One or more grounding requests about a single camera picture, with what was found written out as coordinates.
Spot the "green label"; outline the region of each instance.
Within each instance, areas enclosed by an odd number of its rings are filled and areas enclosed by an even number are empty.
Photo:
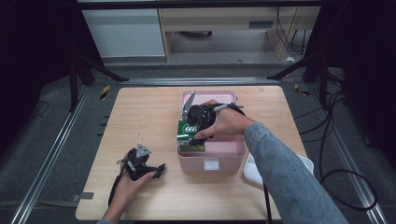
[[[199,130],[199,125],[190,126],[186,120],[180,120],[177,128],[177,140],[188,140],[193,138]]]

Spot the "box latch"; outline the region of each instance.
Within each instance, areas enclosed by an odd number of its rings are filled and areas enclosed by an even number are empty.
[[[204,159],[204,170],[219,170],[220,163],[218,158]]]

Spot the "hand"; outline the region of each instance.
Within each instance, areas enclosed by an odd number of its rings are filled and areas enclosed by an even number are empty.
[[[131,201],[134,199],[136,193],[154,176],[155,172],[151,172],[143,175],[138,180],[133,181],[128,176],[128,174],[124,174],[116,187],[113,200],[111,201],[110,206],[107,208],[103,219],[111,221],[112,223],[119,223],[122,213],[124,212],[128,204],[130,204]]]
[[[215,100],[210,100],[202,105],[217,104]],[[207,129],[198,132],[194,138],[203,139],[215,134],[244,134],[245,129],[255,122],[246,116],[239,114],[231,108],[225,108],[217,112],[215,123]]]

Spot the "left hand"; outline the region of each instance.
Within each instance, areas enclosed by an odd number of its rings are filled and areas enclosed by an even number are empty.
[[[155,174],[156,172],[145,174],[136,181],[133,181],[128,174],[124,174],[116,187],[113,200],[105,212],[103,219],[109,220],[112,223],[119,223],[122,213],[128,204],[134,199],[136,193],[143,187],[143,185],[149,182]]]

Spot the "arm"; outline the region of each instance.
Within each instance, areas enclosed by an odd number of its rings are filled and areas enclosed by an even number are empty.
[[[215,123],[195,138],[219,133],[244,135],[262,180],[285,223],[347,223],[297,155],[264,125],[227,108],[218,112]]]
[[[151,172],[133,181],[127,174],[123,175],[116,187],[110,206],[97,224],[119,223],[122,213],[134,199],[137,191],[154,176],[155,172]]]

